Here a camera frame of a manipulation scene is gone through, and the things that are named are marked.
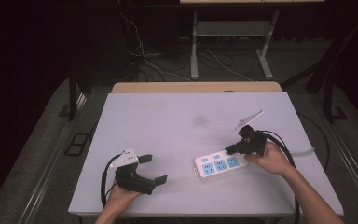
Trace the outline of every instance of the cable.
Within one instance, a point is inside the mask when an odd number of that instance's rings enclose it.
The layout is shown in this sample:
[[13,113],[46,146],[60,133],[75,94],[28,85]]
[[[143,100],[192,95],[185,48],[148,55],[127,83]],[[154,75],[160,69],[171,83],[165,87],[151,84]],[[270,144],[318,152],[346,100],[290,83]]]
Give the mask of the cable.
[[[290,152],[287,149],[287,147],[285,147],[280,141],[278,141],[275,137],[273,137],[270,134],[266,134],[266,137],[269,140],[271,140],[272,142],[274,142],[276,145],[278,145],[278,147],[281,148],[283,153],[286,155],[287,160],[289,160],[290,164],[292,164],[292,166],[296,168],[295,161],[293,160],[293,157],[290,154]],[[295,224],[298,224],[299,220],[300,220],[300,205],[299,205],[298,200],[297,200],[296,195],[295,195]]]
[[327,139],[327,136],[325,135],[324,131],[322,130],[321,127],[319,127],[313,120],[311,120],[310,118],[308,118],[307,116],[301,114],[301,113],[298,113],[297,114],[301,117],[303,117],[304,119],[307,119],[311,124],[313,124],[318,130],[319,132],[321,132],[322,136],[324,137],[324,141],[326,143],[326,161],[324,163],[324,170],[326,171],[327,170],[327,167],[328,167],[328,164],[330,162],[330,145],[328,144],[328,139]]
[[114,184],[112,185],[112,187],[110,187],[110,189],[106,192],[105,197],[107,197],[107,194],[115,187],[116,184],[117,184],[117,182],[114,183]]
[[238,76],[240,76],[240,77],[244,77],[244,78],[248,79],[249,81],[252,81],[250,78],[248,78],[248,77],[246,77],[246,76],[244,76],[244,75],[241,75],[241,74],[239,74],[239,73],[237,73],[237,72],[234,72],[234,71],[232,71],[231,69],[227,68],[212,52],[210,52],[209,50],[206,50],[206,51],[207,51],[208,53],[212,54],[212,56],[214,56],[215,59],[216,59],[224,68],[226,68],[226,70],[228,70],[229,72],[234,73],[234,74],[236,74],[236,75],[238,75]]
[[105,192],[105,186],[106,186],[106,176],[107,176],[107,170],[109,169],[110,163],[117,159],[121,154],[116,155],[110,161],[106,164],[106,167],[103,171],[103,177],[101,179],[101,202],[103,204],[103,207],[106,205],[106,192]]
[[[143,66],[146,66],[146,67],[153,68],[153,67],[151,67],[151,66],[148,66],[147,64],[142,64],[142,65],[143,65]],[[156,82],[161,82],[161,81],[159,81],[159,80],[156,80],[153,76],[148,75],[148,74],[146,73],[146,71],[143,71],[143,70],[141,70],[141,69],[138,69],[138,70],[139,70],[140,72],[142,72],[145,76],[152,78],[154,81],[156,81]],[[163,76],[159,71],[157,71],[157,72],[160,74],[160,76],[161,76],[161,78],[162,78],[162,81],[165,82],[164,76]]]
[[152,67],[154,67],[154,68],[155,68],[157,71],[159,71],[161,74],[167,74],[167,75],[169,75],[169,76],[179,77],[179,78],[180,78],[181,80],[183,80],[183,81],[191,81],[191,79],[181,77],[181,76],[179,76],[179,75],[177,75],[177,74],[175,74],[175,73],[169,73],[169,72],[161,71],[161,70],[159,70],[155,65],[153,65],[150,61],[148,61],[147,58],[146,58],[146,56],[145,56],[144,43],[141,41],[141,38],[139,37],[138,27],[137,27],[134,23],[132,23],[130,20],[128,20],[121,12],[120,12],[119,14],[120,14],[120,16],[121,16],[125,21],[127,21],[129,24],[131,24],[131,25],[135,28],[135,33],[136,33],[136,36],[137,36],[137,39],[138,39],[139,45],[140,45],[140,46],[138,47],[138,49],[141,50],[141,53],[142,53],[142,56],[143,56],[145,62],[147,62],[148,64],[150,64]]

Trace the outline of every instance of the white power strip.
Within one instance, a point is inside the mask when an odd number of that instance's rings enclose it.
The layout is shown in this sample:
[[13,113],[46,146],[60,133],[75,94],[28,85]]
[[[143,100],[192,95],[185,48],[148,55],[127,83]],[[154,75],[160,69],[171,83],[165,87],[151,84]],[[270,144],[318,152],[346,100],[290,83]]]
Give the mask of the white power strip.
[[195,159],[195,174],[202,179],[227,174],[235,170],[243,169],[248,161],[241,154],[228,155],[225,150],[215,152]]

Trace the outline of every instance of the gray floor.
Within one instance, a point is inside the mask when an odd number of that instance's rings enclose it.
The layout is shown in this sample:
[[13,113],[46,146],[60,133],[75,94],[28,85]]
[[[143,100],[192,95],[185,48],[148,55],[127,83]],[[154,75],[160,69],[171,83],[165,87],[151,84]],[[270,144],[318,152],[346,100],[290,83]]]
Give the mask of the gray floor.
[[[157,54],[158,49],[148,49],[145,54],[149,62],[158,64],[160,70],[169,72],[163,74],[165,81],[182,81],[172,73],[190,78],[188,44],[188,40],[183,39],[183,53],[178,57],[160,57]],[[310,67],[324,55],[329,44],[326,40],[273,41],[267,59],[274,80],[285,81]],[[255,57],[255,50],[260,46],[260,40],[246,38],[234,42],[208,39],[200,41],[199,81],[246,81],[244,77],[222,68],[205,50],[214,52],[229,69],[251,80],[265,80]],[[138,81],[146,81],[146,77],[148,81],[162,80],[161,75],[154,69],[146,66],[141,69],[143,72],[139,74]],[[321,114],[323,93],[308,95],[304,90],[307,81],[308,79],[304,78],[286,91],[295,109],[301,114],[300,120],[311,143],[316,147],[321,164],[326,161],[326,143],[319,129],[309,119],[326,134],[331,148],[327,176],[344,207],[343,219],[346,223],[358,223],[358,188],[338,153],[339,144],[330,132],[329,124],[326,124]],[[67,157],[62,152],[66,150],[75,133],[91,132],[101,115],[109,89],[110,87],[95,88],[92,94],[87,95],[86,103],[80,107],[72,122],[68,122],[67,117],[59,117],[62,108],[68,105],[68,82],[63,82],[56,90],[7,181],[0,189],[0,223],[79,223],[79,218],[69,214],[67,210],[87,156],[90,140],[80,157]],[[336,121],[332,126],[358,162],[358,111],[339,88],[334,91],[334,105],[341,106],[348,119]],[[30,199],[35,203],[28,204]],[[93,223],[94,220],[95,217],[86,217],[83,218],[83,223]],[[293,223],[293,218],[285,217],[279,223]]]

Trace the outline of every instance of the forearm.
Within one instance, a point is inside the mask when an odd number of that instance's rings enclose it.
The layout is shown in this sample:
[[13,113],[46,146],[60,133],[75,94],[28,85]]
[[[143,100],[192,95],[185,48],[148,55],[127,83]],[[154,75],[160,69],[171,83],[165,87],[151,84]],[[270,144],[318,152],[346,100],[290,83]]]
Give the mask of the forearm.
[[282,177],[295,193],[305,218],[310,224],[343,223],[297,169],[293,167],[286,169]]
[[117,216],[118,214],[116,214],[115,212],[103,210],[98,216],[95,224],[112,224],[116,220]]

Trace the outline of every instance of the black power cord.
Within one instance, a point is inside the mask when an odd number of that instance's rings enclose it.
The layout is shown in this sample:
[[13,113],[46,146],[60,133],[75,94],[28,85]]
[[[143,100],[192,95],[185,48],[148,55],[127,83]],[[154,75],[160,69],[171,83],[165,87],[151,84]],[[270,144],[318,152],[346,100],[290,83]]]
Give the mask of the black power cord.
[[115,186],[113,186],[108,192],[105,192],[105,186],[106,186],[106,176],[107,176],[107,170],[109,169],[110,163],[112,163],[115,159],[117,159],[121,154],[116,155],[110,161],[106,164],[106,167],[103,171],[103,178],[101,180],[101,202],[103,203],[103,207],[106,205],[106,195],[107,193]]
[[[278,141],[275,137],[273,137],[272,135],[270,134],[266,134],[266,137],[267,139],[271,140],[273,143],[275,143],[276,145],[278,145],[278,147],[281,148],[282,152],[284,153],[284,155],[286,155],[287,157],[287,160],[289,160],[290,164],[296,168],[296,165],[295,165],[295,161],[293,160],[293,157],[292,155],[290,154],[289,150],[287,149],[287,147],[285,146],[284,143],[281,143],[280,141]],[[295,196],[295,224],[298,224],[299,223],[299,220],[300,220],[300,205],[298,203],[298,200]]]
[[303,114],[301,114],[301,113],[298,113],[297,112],[297,114],[299,115],[299,116],[301,116],[302,118],[304,118],[304,119],[307,119],[311,124],[313,124],[313,126],[315,126],[318,130],[319,130],[319,132],[322,134],[322,136],[324,137],[324,141],[325,141],[325,143],[326,143],[326,161],[325,161],[325,163],[324,163],[324,170],[326,171],[327,170],[327,167],[328,167],[328,164],[329,164],[329,162],[330,162],[330,145],[328,144],[328,140],[327,140],[327,136],[325,135],[325,133],[324,133],[324,131],[322,130],[322,128],[321,127],[319,127],[312,119],[310,119],[309,117],[307,117],[307,116],[305,116],[305,115],[303,115]]

